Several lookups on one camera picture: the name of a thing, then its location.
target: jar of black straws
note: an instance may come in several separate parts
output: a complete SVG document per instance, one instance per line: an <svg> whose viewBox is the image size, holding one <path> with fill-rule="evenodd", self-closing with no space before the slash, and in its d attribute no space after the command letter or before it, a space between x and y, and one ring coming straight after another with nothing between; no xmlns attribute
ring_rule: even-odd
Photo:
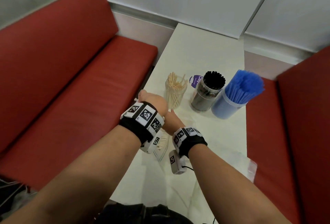
<svg viewBox="0 0 330 224"><path fill-rule="evenodd" d="M192 109L197 112L209 110L225 83L226 80L220 73L208 71L198 82L190 98Z"/></svg>

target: purple sticker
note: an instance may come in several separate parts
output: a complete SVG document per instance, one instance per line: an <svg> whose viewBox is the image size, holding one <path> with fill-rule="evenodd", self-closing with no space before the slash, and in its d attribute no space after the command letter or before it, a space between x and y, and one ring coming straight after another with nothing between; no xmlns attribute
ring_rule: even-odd
<svg viewBox="0 0 330 224"><path fill-rule="evenodd" d="M202 78L203 78L203 76L201 76L201 75L194 75L194 76L190 77L190 79L189 79L189 83L191 84L191 86L192 86L193 88L196 88L197 83L198 83Z"/></svg>

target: wrist strap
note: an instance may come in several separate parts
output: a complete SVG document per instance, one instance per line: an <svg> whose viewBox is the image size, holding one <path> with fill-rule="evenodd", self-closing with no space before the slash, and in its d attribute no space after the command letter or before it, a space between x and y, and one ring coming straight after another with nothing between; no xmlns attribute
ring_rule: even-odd
<svg viewBox="0 0 330 224"><path fill-rule="evenodd" d="M151 141L164 125L164 119L150 103L136 102L120 117L119 125L133 132L144 144Z"/></svg>
<svg viewBox="0 0 330 224"><path fill-rule="evenodd" d="M189 158L189 150L196 144L207 145L203 135L195 128L180 128L173 135L173 145L180 156L186 155Z"/></svg>

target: tabletop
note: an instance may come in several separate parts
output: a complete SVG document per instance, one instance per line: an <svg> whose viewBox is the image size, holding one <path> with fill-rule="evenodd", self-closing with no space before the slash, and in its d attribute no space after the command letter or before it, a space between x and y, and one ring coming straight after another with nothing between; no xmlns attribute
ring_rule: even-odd
<svg viewBox="0 0 330 224"><path fill-rule="evenodd" d="M179 76L185 74L189 79L195 75L203 76L207 71L217 71L228 83L238 69L244 69L242 39L179 23L144 89L163 96L165 81L171 72ZM196 113L189 106L193 91L188 83L183 101L175 110L177 115L184 121L193 122L215 153L221 144L246 155L245 107L227 120L216 118L211 110ZM170 141L167 152L173 149ZM159 163L153 154L139 150L111 199L122 204L164 204L187 216L195 182L195 174L190 170L182 175L173 175L167 154Z"/></svg>

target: container of blue straws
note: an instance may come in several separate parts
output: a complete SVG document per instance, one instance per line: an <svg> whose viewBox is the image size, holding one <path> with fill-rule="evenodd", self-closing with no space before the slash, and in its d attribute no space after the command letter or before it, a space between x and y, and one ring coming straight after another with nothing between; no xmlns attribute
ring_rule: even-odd
<svg viewBox="0 0 330 224"><path fill-rule="evenodd" d="M238 70L212 105L212 113L220 119L228 119L262 91L264 91L264 82L260 76Z"/></svg>

